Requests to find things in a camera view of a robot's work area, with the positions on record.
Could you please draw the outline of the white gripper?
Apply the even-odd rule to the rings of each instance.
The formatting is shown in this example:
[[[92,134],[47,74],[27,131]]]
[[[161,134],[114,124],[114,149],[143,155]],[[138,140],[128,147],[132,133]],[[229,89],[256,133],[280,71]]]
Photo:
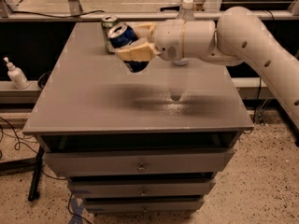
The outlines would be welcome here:
[[[158,55],[166,61],[179,61],[183,58],[183,26],[184,20],[167,20],[158,25],[156,22],[136,24],[133,30],[140,39],[115,49],[115,53],[127,62],[149,62]],[[152,35],[155,45],[148,41]]]

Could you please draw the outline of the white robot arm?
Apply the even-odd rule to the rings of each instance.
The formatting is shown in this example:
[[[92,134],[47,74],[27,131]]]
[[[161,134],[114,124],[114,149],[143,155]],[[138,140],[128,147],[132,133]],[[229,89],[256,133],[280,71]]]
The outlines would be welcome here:
[[[168,20],[135,25],[137,40],[116,50],[126,62],[196,58],[220,65],[247,63],[299,126],[299,61],[280,46],[261,20],[231,7],[214,21]]]

